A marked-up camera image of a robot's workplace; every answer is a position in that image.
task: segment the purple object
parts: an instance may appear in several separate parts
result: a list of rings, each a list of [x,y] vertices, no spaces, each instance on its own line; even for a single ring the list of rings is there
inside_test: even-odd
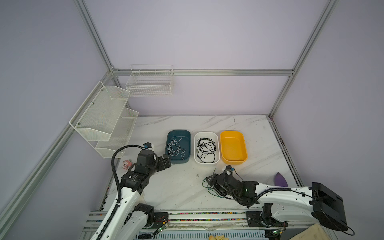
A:
[[[275,176],[275,186],[288,187],[287,181],[285,180],[283,175],[279,172],[276,173],[276,176]]]

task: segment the beige cloth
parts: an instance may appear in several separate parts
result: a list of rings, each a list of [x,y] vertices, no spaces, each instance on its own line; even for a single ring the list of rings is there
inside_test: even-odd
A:
[[[321,228],[320,224],[315,224],[294,236],[290,240],[330,240],[328,235]]]

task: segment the yellow plastic bin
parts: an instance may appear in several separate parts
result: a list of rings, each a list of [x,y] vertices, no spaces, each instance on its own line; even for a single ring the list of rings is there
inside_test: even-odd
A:
[[[220,134],[221,154],[226,164],[238,165],[248,159],[244,136],[238,131],[224,131]]]

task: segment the white wire basket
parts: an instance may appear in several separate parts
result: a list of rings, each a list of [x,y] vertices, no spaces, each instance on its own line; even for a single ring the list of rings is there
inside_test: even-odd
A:
[[[126,84],[130,96],[172,96],[172,65],[131,65],[131,71]]]
[[[71,118],[70,125],[103,158],[111,158],[116,150],[127,145],[139,113],[125,107],[129,91],[104,86],[102,82],[96,87],[101,88],[92,102],[80,118],[76,118],[77,113]],[[123,154],[124,151],[119,152],[116,158]]]

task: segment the marble tabletop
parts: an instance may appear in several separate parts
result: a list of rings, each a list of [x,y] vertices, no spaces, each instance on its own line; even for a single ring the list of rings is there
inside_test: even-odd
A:
[[[233,167],[242,179],[273,185],[274,176],[280,172],[289,187],[297,187],[265,115],[138,117],[129,144],[142,145],[150,142],[155,147],[155,153],[162,156],[167,134],[175,129],[190,131],[192,146],[197,132],[214,132],[220,137],[220,133],[225,130],[240,131],[245,138],[248,159],[245,163]],[[126,150],[117,168],[119,178],[127,172],[122,168],[122,162],[127,159],[136,162],[139,151],[140,149],[136,148]],[[246,207],[234,200],[209,194],[207,189],[202,187],[205,177],[212,175],[215,169],[216,173],[221,173],[226,165],[221,159],[215,166],[196,163],[192,147],[187,163],[173,164],[170,168],[155,173],[142,196],[145,202],[153,205],[156,210],[245,209]],[[111,207],[116,193],[116,185],[113,182],[104,210]]]

